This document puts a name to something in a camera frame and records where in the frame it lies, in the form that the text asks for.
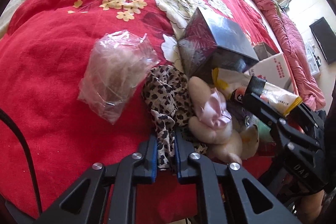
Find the person's hand with painted nails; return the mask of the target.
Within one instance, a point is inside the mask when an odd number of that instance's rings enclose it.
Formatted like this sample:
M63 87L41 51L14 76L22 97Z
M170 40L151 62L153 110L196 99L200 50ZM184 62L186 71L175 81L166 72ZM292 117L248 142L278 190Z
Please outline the person's hand with painted nails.
M297 217L302 223L314 223L322 210L324 191L303 197L295 206Z

